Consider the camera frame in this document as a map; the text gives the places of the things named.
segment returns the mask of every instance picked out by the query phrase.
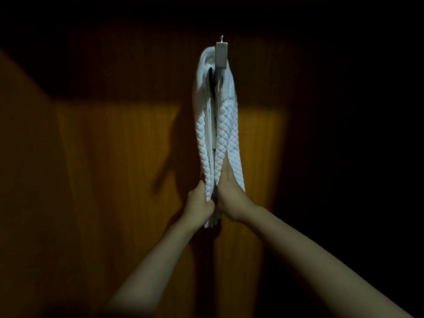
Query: hand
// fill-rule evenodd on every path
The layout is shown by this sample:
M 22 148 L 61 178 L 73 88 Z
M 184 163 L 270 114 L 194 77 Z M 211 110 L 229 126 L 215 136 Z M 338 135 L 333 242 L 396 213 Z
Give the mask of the hand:
M 196 232 L 210 218 L 214 209 L 215 203 L 212 200 L 206 202 L 205 184 L 200 180 L 197 187 L 188 193 L 181 221 L 188 226 L 188 229 Z
M 225 153 L 218 184 L 218 207 L 230 219 L 243 221 L 246 213 L 255 206 L 237 183 L 228 153 Z

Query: person's left hand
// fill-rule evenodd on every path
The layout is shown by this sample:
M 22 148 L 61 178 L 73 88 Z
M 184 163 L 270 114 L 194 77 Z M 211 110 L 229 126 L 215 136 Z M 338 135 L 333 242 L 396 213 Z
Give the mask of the person's left hand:
M 200 180 L 197 187 L 188 193 L 181 221 L 187 225 L 188 229 L 196 232 L 210 218 L 214 209 L 215 203 L 212 200 L 206 202 L 205 184 Z

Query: textured towel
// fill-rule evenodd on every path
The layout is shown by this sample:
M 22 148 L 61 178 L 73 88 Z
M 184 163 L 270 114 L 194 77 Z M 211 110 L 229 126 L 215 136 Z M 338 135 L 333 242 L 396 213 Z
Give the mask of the textured towel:
M 240 160 L 237 97 L 233 75 L 227 62 L 227 68 L 222 70 L 215 84 L 214 95 L 210 88 L 212 76 L 210 68 L 212 71 L 215 70 L 214 47 L 206 48 L 200 56 L 193 87 L 196 137 L 208 201 L 212 197 L 214 187 L 219 183 L 226 151 L 228 151 L 228 158 L 237 182 L 243 190 L 245 189 Z M 220 212 L 215 209 L 205 227 L 213 226 L 219 219 Z

